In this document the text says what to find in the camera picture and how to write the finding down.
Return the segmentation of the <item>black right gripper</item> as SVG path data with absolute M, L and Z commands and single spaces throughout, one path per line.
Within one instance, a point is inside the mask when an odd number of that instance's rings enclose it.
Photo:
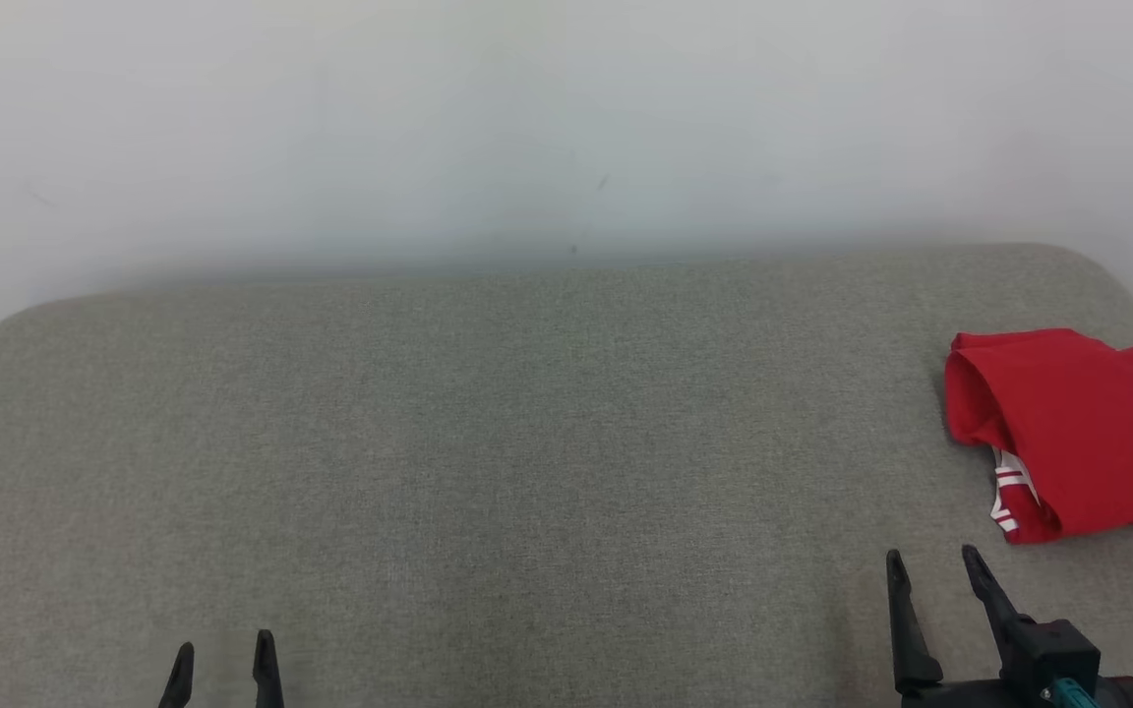
M 1007 679 L 1015 664 L 1015 630 L 1021 615 L 979 548 L 963 544 L 961 556 L 993 632 L 999 677 Z M 1133 677 L 1098 677 L 1090 689 L 1075 679 L 1057 679 L 1034 696 L 1015 696 L 1000 679 L 942 685 L 942 665 L 927 649 L 900 551 L 887 551 L 886 582 L 894 688 L 898 694 L 908 694 L 900 699 L 900 708 L 1133 708 Z

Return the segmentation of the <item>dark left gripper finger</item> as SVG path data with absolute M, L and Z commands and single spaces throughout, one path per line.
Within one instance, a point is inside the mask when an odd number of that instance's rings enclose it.
M 184 642 L 174 656 L 167 685 L 157 700 L 157 708 L 186 708 L 191 699 L 194 665 L 194 645 Z
M 269 630 L 257 632 L 252 677 L 257 686 L 255 708 L 284 708 L 275 640 Z

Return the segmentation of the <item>red white striped jersey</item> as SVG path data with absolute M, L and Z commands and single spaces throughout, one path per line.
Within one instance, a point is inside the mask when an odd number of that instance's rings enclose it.
M 947 425 L 993 449 L 990 519 L 1010 544 L 1133 524 L 1133 346 L 1071 329 L 954 336 Z

